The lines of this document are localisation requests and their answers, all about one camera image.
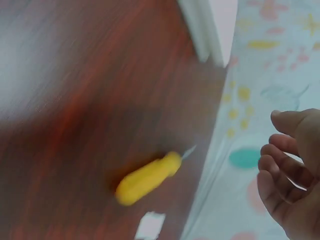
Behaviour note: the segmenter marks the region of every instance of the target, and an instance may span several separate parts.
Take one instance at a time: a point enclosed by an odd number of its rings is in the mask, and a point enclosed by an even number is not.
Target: yellow flower pattern
[[[250,118],[255,114],[255,109],[250,104],[251,90],[244,85],[237,86],[235,81],[231,81],[228,84],[228,87],[229,89],[226,90],[227,93],[222,96],[222,103],[230,104],[232,102],[231,92],[233,89],[236,89],[237,100],[239,103],[241,103],[241,105],[244,104],[244,109],[241,110],[236,107],[232,107],[228,110],[227,116],[231,121],[236,121],[239,117],[241,117],[238,127],[240,130],[245,131],[249,127]],[[236,135],[236,132],[235,126],[230,127],[227,129],[226,135],[228,138],[233,138]]]

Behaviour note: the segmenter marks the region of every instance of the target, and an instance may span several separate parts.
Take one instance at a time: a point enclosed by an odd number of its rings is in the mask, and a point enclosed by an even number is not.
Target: wood grain
[[[155,211],[178,240],[224,76],[175,0],[0,0],[0,239],[132,240]],[[154,192],[116,202],[125,174],[195,144]]]

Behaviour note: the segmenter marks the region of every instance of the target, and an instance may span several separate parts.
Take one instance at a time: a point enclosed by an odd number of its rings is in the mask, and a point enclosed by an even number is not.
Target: screwdriver
[[[164,158],[156,159],[125,176],[115,191],[117,201],[124,206],[134,204],[160,186],[166,178],[175,175],[182,161],[189,157],[196,147],[197,145],[193,146],[182,156],[171,151]]]

